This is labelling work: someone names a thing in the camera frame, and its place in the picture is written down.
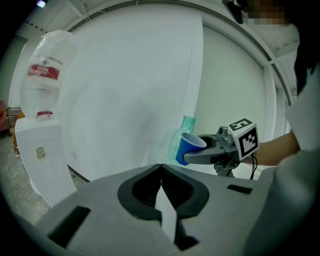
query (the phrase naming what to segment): black slot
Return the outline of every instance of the black slot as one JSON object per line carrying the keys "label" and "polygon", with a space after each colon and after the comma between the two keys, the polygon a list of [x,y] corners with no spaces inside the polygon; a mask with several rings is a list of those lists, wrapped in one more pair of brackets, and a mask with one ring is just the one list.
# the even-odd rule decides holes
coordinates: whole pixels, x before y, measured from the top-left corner
{"label": "black slot", "polygon": [[176,220],[174,243],[181,251],[184,251],[198,243],[198,241],[186,234],[186,230],[180,219]]}
{"label": "black slot", "polygon": [[227,189],[233,190],[233,191],[237,191],[237,192],[240,192],[240,193],[244,193],[244,194],[248,194],[248,195],[252,191],[252,188],[245,187],[245,186],[238,186],[238,185],[229,185],[227,187]]}
{"label": "black slot", "polygon": [[206,149],[215,148],[217,146],[217,144],[215,143],[212,137],[200,136],[200,138],[203,139],[204,142],[206,143],[206,147],[205,147]]}
{"label": "black slot", "polygon": [[155,208],[160,186],[161,180],[159,171],[153,171],[149,175],[134,183],[132,186],[132,194],[141,203]]}
{"label": "black slot", "polygon": [[90,209],[77,206],[48,237],[61,247],[65,248],[84,222],[89,212]]}
{"label": "black slot", "polygon": [[194,188],[173,173],[163,170],[162,188],[174,209],[186,202],[193,194]]}

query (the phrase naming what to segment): person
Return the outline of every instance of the person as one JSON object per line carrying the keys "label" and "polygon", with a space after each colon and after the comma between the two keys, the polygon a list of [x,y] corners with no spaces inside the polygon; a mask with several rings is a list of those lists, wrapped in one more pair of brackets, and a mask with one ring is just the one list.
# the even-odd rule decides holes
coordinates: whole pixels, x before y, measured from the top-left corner
{"label": "person", "polygon": [[[291,0],[247,0],[245,12],[249,18],[258,18],[260,22],[269,25],[286,26],[293,24],[299,31],[299,47],[294,64],[297,94],[305,87],[308,78],[313,74],[320,61],[316,29],[318,26],[318,7],[316,2],[301,2]],[[300,151],[300,146],[294,132],[261,143],[254,153],[258,165],[277,166],[283,159]],[[252,157],[247,157],[243,163],[252,164]]]}

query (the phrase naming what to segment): plastic bottle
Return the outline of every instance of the plastic bottle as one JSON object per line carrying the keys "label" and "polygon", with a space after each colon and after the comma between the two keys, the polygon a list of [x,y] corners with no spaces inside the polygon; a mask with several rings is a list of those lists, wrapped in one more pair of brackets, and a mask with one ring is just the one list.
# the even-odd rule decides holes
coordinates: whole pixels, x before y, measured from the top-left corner
{"label": "plastic bottle", "polygon": [[182,126],[176,130],[171,138],[171,142],[168,148],[168,157],[175,160],[180,145],[181,136],[183,133],[191,134],[195,128],[196,119],[190,116],[184,116]]}
{"label": "plastic bottle", "polygon": [[47,33],[35,48],[21,83],[21,109],[26,117],[51,115],[58,103],[64,73],[80,48],[70,32]]}

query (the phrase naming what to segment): blue cup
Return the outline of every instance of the blue cup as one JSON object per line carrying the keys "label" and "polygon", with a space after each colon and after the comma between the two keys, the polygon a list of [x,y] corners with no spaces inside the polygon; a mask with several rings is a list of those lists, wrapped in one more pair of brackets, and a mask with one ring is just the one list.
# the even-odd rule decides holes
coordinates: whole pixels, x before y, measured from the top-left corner
{"label": "blue cup", "polygon": [[188,163],[184,160],[184,155],[188,152],[204,150],[207,147],[207,143],[198,136],[190,133],[182,133],[180,140],[180,146],[175,159],[183,166],[187,166]]}

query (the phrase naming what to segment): gray surface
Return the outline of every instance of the gray surface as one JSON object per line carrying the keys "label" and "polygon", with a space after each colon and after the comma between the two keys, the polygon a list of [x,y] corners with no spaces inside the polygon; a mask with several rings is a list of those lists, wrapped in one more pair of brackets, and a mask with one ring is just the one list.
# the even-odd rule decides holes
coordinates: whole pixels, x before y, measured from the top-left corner
{"label": "gray surface", "polygon": [[[85,182],[71,174],[77,187]],[[35,225],[48,211],[49,206],[43,198],[34,192],[27,172],[22,167],[13,147],[13,139],[7,134],[0,134],[0,186],[11,210]]]}
{"label": "gray surface", "polygon": [[[67,246],[73,253],[119,256],[180,253],[225,256],[243,253],[249,233],[263,208],[274,168],[265,171],[260,179],[255,181],[210,175],[170,165],[176,171],[202,182],[209,189],[209,200],[199,215],[182,220],[186,234],[199,243],[180,251],[170,242],[158,221],[135,218],[118,200],[120,185],[151,166],[128,170],[88,183],[53,207],[39,221],[37,227],[48,235],[75,207],[82,206],[89,208],[91,212]],[[252,188],[252,192],[244,194],[227,189],[231,184]]]}
{"label": "gray surface", "polygon": [[[304,221],[304,227],[295,232],[307,238],[317,236],[320,185],[320,149],[300,152],[280,163],[266,198],[263,211],[251,231],[246,245],[246,255],[255,256],[259,250],[269,253],[277,247],[287,234],[292,233]],[[311,250],[306,243],[305,249]]]}
{"label": "gray surface", "polygon": [[87,183],[77,193],[48,211],[37,227],[48,235],[76,206],[82,206],[89,208],[91,212],[67,245],[70,252],[112,256],[178,253],[179,250],[164,234],[159,221],[135,218],[118,200],[120,185],[151,166],[153,165]]}

